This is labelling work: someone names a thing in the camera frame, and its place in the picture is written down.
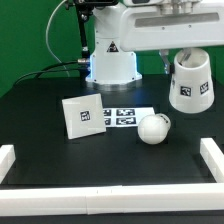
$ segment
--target cable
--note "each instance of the cable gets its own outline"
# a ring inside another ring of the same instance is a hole
[[[43,74],[43,73],[56,73],[56,72],[66,72],[66,71],[81,71],[81,70],[87,70],[87,68],[71,68],[71,69],[62,69],[62,70],[49,70],[49,71],[37,71],[37,72],[30,72],[28,74],[25,74],[23,76],[21,76],[19,79],[17,79],[14,84],[13,87],[15,87],[22,79],[31,76],[31,75],[38,75],[38,74]]]
[[[51,50],[51,47],[50,47],[50,44],[49,44],[49,30],[50,30],[50,27],[51,27],[51,23],[52,23],[52,20],[55,16],[55,14],[57,13],[57,11],[59,10],[59,8],[66,2],[67,0],[63,0],[56,8],[55,10],[53,11],[49,21],[48,21],[48,24],[47,24],[47,29],[46,29],[46,45],[47,45],[47,49],[48,51],[51,53],[51,55],[56,59],[56,61],[58,61],[59,63],[62,63],[61,60],[53,53],[53,51]]]
[[[69,61],[69,62],[62,62],[62,63],[58,63],[58,64],[54,64],[54,65],[47,66],[47,67],[45,67],[44,69],[42,69],[42,71],[43,71],[43,73],[44,73],[44,71],[50,70],[50,69],[52,69],[52,68],[57,68],[57,67],[61,67],[61,66],[65,67],[64,65],[72,65],[72,64],[76,64],[76,63],[78,63],[77,60],[76,60],[76,61]],[[43,73],[39,73],[39,74],[37,74],[37,75],[35,76],[35,78],[39,78]]]

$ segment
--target black cable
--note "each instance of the black cable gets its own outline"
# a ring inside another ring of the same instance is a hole
[[[86,71],[87,68],[71,68],[71,69],[62,69],[62,70],[49,70],[49,71],[37,71],[37,72],[30,72],[28,74],[25,74],[23,76],[21,76],[19,79],[17,79],[14,84],[13,87],[15,87],[22,79],[31,76],[31,75],[38,75],[38,74],[43,74],[43,73],[56,73],[56,72],[66,72],[66,71]]]
[[[57,64],[54,64],[54,65],[49,65],[47,67],[45,67],[44,69],[42,69],[43,73],[44,71],[47,71],[47,70],[50,70],[52,68],[57,68],[57,67],[61,67],[61,66],[64,66],[64,65],[72,65],[72,64],[77,64],[78,61],[69,61],[69,62],[61,62],[61,63],[57,63]],[[35,76],[35,78],[39,78],[43,73],[39,73]]]

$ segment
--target white ball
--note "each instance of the white ball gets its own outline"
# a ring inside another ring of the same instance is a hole
[[[164,114],[148,115],[138,125],[139,137],[147,144],[162,142],[170,129],[170,119]]]

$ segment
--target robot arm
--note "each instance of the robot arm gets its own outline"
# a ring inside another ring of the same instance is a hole
[[[124,51],[224,44],[222,0],[125,0],[124,2],[129,6],[120,22],[121,48]]]

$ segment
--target white panel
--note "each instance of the white panel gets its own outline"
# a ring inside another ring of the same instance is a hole
[[[0,183],[5,178],[14,161],[15,152],[13,145],[3,145],[0,148]]]
[[[224,183],[224,155],[212,138],[201,139],[200,153],[218,183]]]

